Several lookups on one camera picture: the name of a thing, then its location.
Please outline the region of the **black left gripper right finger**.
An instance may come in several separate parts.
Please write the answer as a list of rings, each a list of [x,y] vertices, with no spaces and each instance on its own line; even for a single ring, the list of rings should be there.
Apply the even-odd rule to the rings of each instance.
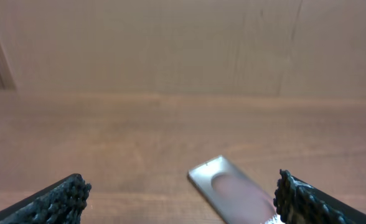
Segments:
[[[280,170],[273,205],[283,223],[366,224],[366,214]]]

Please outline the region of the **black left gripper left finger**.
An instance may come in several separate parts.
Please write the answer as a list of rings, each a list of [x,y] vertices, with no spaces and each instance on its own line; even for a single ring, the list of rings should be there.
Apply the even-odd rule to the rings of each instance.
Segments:
[[[1,210],[0,224],[80,224],[91,189],[80,174],[71,174]]]

